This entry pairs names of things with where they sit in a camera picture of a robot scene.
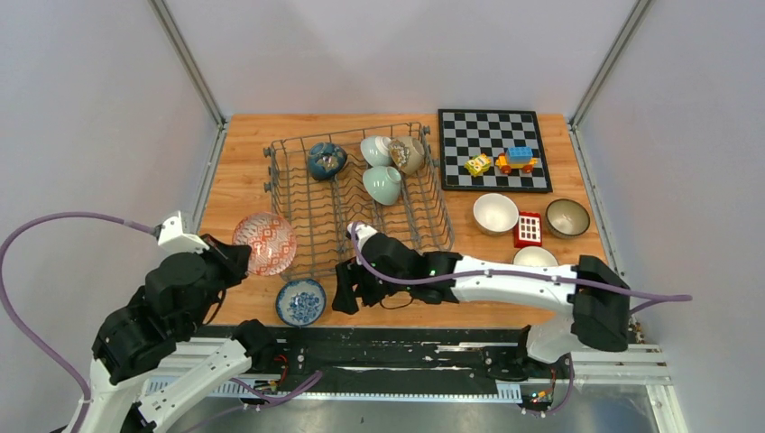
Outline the blue zigzag pattern bowl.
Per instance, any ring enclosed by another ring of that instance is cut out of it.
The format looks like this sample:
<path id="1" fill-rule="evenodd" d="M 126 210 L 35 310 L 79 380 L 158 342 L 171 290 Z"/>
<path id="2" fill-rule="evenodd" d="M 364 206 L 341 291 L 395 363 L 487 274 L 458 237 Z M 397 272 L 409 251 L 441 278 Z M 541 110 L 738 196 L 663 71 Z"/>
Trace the blue zigzag pattern bowl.
<path id="1" fill-rule="evenodd" d="M 287 270 L 297 253 L 297 236 L 282 216 L 258 212 L 244 217 L 235 227 L 233 244 L 252 248 L 247 271 L 273 276 Z"/>

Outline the blue floral white bowl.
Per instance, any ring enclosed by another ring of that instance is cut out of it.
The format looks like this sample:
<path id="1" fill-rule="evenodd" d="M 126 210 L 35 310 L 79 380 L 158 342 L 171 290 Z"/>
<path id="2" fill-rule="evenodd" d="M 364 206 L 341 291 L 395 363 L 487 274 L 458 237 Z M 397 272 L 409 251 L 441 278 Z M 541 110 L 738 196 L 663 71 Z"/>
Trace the blue floral white bowl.
<path id="1" fill-rule="evenodd" d="M 327 294 L 317 281 L 302 279 L 286 283 L 278 292 L 275 310 L 278 318 L 292 327 L 315 323 L 327 307 Z"/>

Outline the grey wire dish rack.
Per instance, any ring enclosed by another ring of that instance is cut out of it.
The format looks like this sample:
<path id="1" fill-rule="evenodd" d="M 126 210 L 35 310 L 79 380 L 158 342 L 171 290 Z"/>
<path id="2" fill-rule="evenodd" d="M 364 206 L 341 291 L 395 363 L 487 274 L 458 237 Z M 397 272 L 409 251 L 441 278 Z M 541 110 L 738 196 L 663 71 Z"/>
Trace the grey wire dish rack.
<path id="1" fill-rule="evenodd" d="M 429 134 L 429 126 L 407 122 L 284 138 L 265 147 L 270 178 L 263 188 L 271 195 L 272 212 L 290 223 L 298 242 L 296 256 L 281 277 L 318 280 L 334 275 L 336 264 L 353 255 L 345 232 L 354 221 L 370 224 L 418 251 L 451 250 L 455 234 Z M 375 202 L 363 186 L 369 165 L 360 144 L 374 135 L 408 135 L 424 147 L 423 166 L 404 176 L 400 197 L 390 206 Z M 309 174 L 309 150 L 319 143 L 336 144 L 347 153 L 344 168 L 330 180 L 314 180 Z"/>

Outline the cream beige bowl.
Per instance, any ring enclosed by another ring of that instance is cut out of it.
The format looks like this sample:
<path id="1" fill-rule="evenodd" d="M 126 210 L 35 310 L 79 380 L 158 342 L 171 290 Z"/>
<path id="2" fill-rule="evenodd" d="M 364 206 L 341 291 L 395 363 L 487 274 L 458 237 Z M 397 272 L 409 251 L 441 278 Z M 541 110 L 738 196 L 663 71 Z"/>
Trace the cream beige bowl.
<path id="1" fill-rule="evenodd" d="M 482 233 L 502 235 L 518 224 L 520 210 L 512 199 L 499 193 L 487 193 L 474 202 L 473 218 Z"/>

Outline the dark blue white bowl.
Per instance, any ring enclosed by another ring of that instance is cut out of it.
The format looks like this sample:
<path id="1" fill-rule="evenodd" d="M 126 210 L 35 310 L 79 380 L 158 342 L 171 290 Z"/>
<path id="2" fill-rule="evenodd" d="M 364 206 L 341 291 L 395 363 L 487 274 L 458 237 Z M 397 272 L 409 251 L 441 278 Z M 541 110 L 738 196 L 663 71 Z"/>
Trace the dark blue white bowl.
<path id="1" fill-rule="evenodd" d="M 512 263 L 514 265 L 531 267 L 558 266 L 558 260 L 555 255 L 540 246 L 521 248 L 514 255 Z"/>

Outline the black striped bowl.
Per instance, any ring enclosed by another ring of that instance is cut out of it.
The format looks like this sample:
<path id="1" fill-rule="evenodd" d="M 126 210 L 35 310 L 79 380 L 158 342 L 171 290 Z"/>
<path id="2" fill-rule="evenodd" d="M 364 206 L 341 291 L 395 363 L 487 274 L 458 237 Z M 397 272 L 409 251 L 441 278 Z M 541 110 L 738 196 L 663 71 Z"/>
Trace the black striped bowl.
<path id="1" fill-rule="evenodd" d="M 547 205 L 544 221 L 551 234 L 571 239 L 583 235 L 589 229 L 592 218 L 584 205 L 569 198 L 559 198 Z"/>

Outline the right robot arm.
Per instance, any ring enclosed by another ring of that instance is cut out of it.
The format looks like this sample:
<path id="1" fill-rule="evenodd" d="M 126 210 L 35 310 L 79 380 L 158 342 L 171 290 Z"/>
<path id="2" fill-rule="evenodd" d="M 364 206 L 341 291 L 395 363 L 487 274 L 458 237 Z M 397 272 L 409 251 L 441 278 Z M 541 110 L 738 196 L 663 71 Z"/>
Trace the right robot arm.
<path id="1" fill-rule="evenodd" d="M 419 253 L 370 226 L 348 234 L 352 259 L 336 266 L 332 309 L 354 315 L 399 292 L 426 304 L 494 301 L 554 312 L 525 329 L 515 352 L 519 371 L 538 376 L 580 346 L 623 352 L 629 345 L 629 287 L 601 259 L 521 266 L 460 253 Z"/>

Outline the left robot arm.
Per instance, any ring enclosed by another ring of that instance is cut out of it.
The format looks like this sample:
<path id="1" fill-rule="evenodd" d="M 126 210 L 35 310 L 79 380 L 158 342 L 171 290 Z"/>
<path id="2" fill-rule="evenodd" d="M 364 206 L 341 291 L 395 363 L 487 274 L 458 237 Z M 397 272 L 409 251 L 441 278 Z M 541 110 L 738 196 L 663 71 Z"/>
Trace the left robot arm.
<path id="1" fill-rule="evenodd" d="M 276 340 L 257 319 L 170 386 L 139 395 L 143 384 L 205 324 L 228 289 L 247 276 L 252 249 L 203 235 L 204 248 L 173 253 L 147 273 L 128 304 L 107 316 L 92 345 L 89 393 L 65 432 L 166 432 L 217 386 L 240 373 L 269 371 Z"/>

